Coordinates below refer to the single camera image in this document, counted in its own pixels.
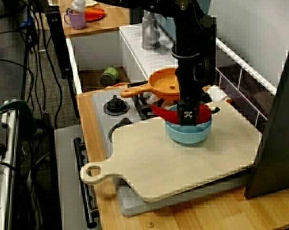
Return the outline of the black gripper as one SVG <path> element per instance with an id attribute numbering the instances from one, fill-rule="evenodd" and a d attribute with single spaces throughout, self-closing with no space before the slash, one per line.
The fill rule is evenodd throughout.
<path id="1" fill-rule="evenodd" d="M 196 126 L 198 122 L 198 102 L 203 87 L 215 81 L 216 56 L 195 54 L 180 56 L 173 54 L 178 61 L 175 75 L 179 83 L 178 121 L 181 126 Z"/>

